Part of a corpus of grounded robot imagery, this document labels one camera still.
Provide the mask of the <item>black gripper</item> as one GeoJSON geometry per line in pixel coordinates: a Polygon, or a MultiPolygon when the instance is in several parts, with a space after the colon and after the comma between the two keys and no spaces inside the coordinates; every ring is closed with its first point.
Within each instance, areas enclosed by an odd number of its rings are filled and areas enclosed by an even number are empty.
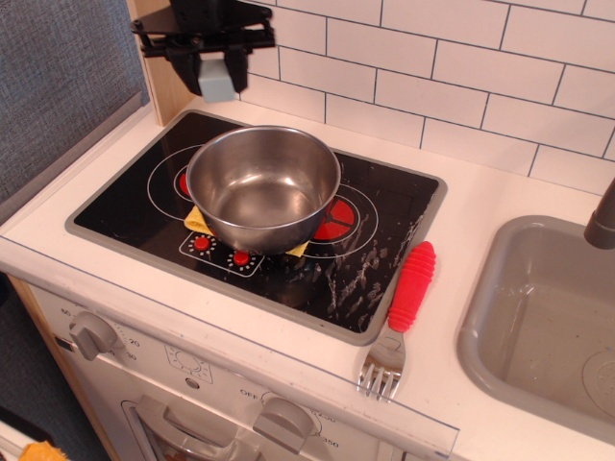
{"type": "Polygon", "coordinates": [[[234,91],[248,86],[248,55],[275,45],[273,12],[242,1],[172,1],[131,24],[147,58],[167,58],[185,87],[201,95],[200,54],[224,52],[234,91]]]}

